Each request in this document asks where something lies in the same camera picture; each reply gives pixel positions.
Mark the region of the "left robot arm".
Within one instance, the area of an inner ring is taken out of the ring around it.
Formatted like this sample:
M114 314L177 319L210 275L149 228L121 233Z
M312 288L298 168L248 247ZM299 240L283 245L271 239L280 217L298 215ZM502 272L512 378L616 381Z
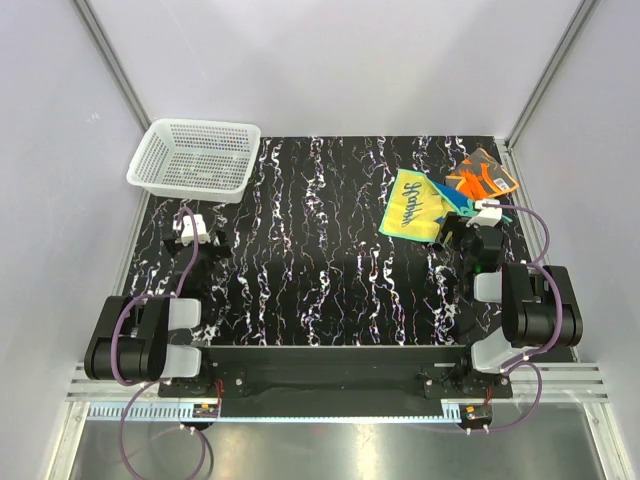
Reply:
M196 396L215 386L216 372L201 362L193 347L171 346L169 332L201 324L205 281L217 264L231 256L227 235L217 230L199 235L167 234L162 239L174 261L168 294L109 296L105 300L84 356L91 380L116 380L128 386L162 378L181 378Z

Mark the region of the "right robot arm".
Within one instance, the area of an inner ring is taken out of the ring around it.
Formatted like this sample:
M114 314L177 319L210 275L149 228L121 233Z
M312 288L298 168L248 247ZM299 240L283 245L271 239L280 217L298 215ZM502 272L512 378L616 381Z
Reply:
M503 260L504 234L499 220L448 213L440 221L435 243L458 253L460 293L470 301L501 308L501 326L471 344L454 371L454 384L476 396L490 375L554 347L572 347L583 334L583 321L563 266L508 263Z

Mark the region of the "orange grey towel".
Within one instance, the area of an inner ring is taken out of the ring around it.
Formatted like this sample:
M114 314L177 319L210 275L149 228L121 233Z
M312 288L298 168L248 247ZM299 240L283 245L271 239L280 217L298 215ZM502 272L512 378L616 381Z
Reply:
M474 201L513 193L518 181L484 148L477 148L445 178L445 185Z

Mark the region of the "yellow blue crocodile towel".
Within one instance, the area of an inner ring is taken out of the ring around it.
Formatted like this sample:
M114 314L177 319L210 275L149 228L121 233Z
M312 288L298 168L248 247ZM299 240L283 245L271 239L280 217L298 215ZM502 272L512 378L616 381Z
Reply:
M457 190L432 181L421 172L399 169L379 232L422 243L436 240L448 213L476 214L474 201Z

